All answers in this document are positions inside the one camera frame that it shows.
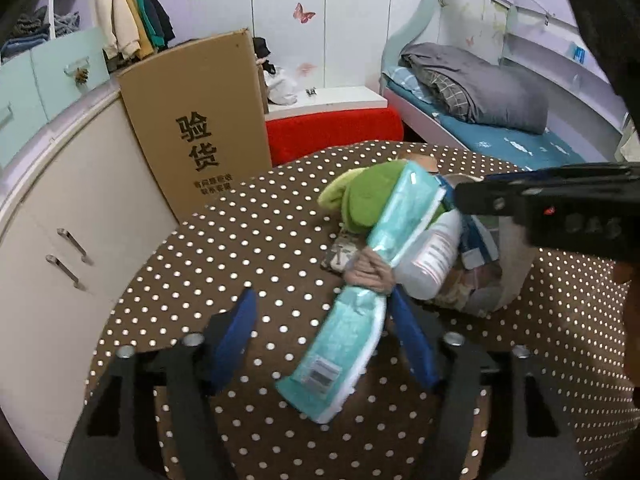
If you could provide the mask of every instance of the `pink butterfly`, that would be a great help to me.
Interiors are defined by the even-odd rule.
[[[293,17],[297,20],[300,20],[300,23],[308,22],[312,17],[316,15],[315,12],[305,12],[302,9],[302,4],[298,3],[296,5],[296,10],[293,11]]]
[[[314,64],[311,63],[303,63],[296,69],[296,73],[301,77],[308,76],[313,70],[318,68]]]

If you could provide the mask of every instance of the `plaid pillow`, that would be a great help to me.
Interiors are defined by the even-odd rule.
[[[415,95],[420,101],[432,104],[433,98],[431,92],[422,83],[420,83],[417,77],[411,70],[404,66],[392,66],[386,68],[383,74],[391,78],[391,81],[401,86],[405,90],[408,90]]]
[[[444,106],[447,114],[468,122],[469,99],[462,86],[445,75],[433,70],[423,70],[424,83],[433,91],[437,101]]]

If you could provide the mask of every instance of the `polka dot tablecloth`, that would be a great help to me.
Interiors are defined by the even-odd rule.
[[[342,286],[319,263],[339,231],[339,218],[318,209],[319,193],[348,169],[402,152],[435,156],[441,173],[514,170],[452,148],[363,142],[322,150],[241,184],[183,222],[133,277],[98,342],[87,391],[118,346],[147,351],[175,344],[252,286],[258,321],[246,361],[210,402],[239,479],[409,478],[438,399],[415,383],[393,336],[383,334],[355,393],[328,425],[308,420],[274,388],[300,362]],[[485,319],[440,311],[446,326],[489,350],[525,344],[542,357],[590,474],[609,463],[639,418],[622,369],[626,288],[610,280],[611,268],[599,258],[540,250],[508,308]],[[483,390],[478,397],[463,479],[478,471],[489,395]],[[156,401],[167,475],[178,480],[180,457],[162,388]]]

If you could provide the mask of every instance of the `blue bed sheet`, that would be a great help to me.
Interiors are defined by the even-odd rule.
[[[388,86],[400,97],[438,121],[473,152],[506,160],[523,170],[540,170],[584,162],[580,155],[553,132],[536,135],[520,130],[465,123],[442,112],[436,105],[421,101],[393,81],[389,81]]]

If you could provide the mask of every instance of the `metal handle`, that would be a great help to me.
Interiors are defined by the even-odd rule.
[[[57,268],[62,270],[62,272],[64,272],[68,277],[70,277],[71,280],[74,282],[74,287],[75,288],[79,288],[80,290],[84,290],[84,286],[82,286],[82,283],[80,283],[80,279],[74,273],[72,273],[69,269],[67,269],[65,264],[63,264],[59,259],[57,259],[52,254],[47,254],[47,256],[45,256],[45,259],[50,264],[55,265]]]
[[[71,242],[71,244],[73,245],[73,247],[75,247],[76,249],[78,249],[79,253],[82,255],[80,257],[80,259],[86,263],[91,265],[91,260],[89,259],[89,257],[86,255],[86,251],[82,248],[82,245],[80,245],[78,243],[78,241],[73,237],[73,235],[67,231],[66,229],[63,229],[62,227],[59,229],[56,229],[56,232],[62,236],[63,238],[66,238],[67,240],[69,240]]]
[[[89,58],[83,57],[65,66],[65,74],[74,78],[78,86],[86,84],[89,79]]]
[[[14,109],[11,103],[7,103],[5,107],[0,109],[0,128],[14,118]]]
[[[81,59],[74,61],[73,63],[69,63],[67,66],[65,66],[65,74],[68,75],[69,77],[73,77],[76,75],[76,70],[78,69],[80,70],[89,69],[88,57],[83,57]]]

